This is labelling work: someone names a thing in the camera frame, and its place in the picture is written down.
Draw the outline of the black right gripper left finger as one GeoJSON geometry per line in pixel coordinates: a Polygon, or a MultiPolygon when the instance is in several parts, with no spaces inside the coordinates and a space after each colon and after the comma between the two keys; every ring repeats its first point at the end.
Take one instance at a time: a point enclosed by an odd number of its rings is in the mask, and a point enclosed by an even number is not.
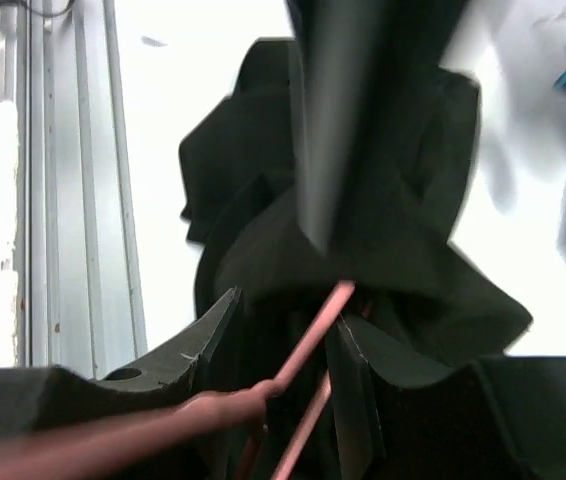
{"type": "MultiPolygon", "coordinates": [[[[0,369],[0,444],[239,387],[243,295],[228,290],[184,331],[102,380],[59,366],[0,369]]],[[[0,462],[5,454],[0,450],[0,462]]]]}

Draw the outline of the pink wire hanger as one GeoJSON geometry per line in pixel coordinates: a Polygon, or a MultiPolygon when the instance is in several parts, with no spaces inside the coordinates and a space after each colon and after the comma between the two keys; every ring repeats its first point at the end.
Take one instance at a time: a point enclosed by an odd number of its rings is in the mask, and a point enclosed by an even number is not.
{"type": "Polygon", "coordinates": [[[0,444],[0,479],[89,479],[121,470],[199,435],[264,416],[345,306],[355,286],[339,283],[272,379],[231,393],[203,392],[177,406],[58,429],[0,444]]]}

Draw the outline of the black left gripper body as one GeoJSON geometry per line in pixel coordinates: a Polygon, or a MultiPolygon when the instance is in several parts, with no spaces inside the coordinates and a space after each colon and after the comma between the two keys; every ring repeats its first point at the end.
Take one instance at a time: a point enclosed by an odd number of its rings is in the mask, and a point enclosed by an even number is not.
{"type": "Polygon", "coordinates": [[[329,249],[354,149],[381,91],[435,67],[464,1],[289,1],[293,143],[301,230],[329,249]]]}

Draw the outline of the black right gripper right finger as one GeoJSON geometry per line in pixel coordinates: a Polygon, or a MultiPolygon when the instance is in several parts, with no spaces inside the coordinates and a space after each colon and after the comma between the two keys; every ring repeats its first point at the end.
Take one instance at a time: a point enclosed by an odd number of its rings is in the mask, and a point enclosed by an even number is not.
{"type": "Polygon", "coordinates": [[[346,479],[566,479],[566,357],[449,368],[356,316],[326,339],[346,479]]]}

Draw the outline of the black shirt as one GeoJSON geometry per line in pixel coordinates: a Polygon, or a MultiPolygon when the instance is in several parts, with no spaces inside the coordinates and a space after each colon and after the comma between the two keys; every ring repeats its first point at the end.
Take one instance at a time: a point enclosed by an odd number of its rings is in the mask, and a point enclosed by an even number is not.
{"type": "Polygon", "coordinates": [[[187,237],[204,248],[197,312],[236,286],[256,322],[289,330],[292,311],[351,279],[372,322],[428,357],[458,365],[502,352],[531,314],[448,245],[472,167],[479,85],[437,69],[407,93],[405,119],[382,116],[322,255],[297,221],[293,46],[254,42],[234,92],[180,144],[187,237]]]}

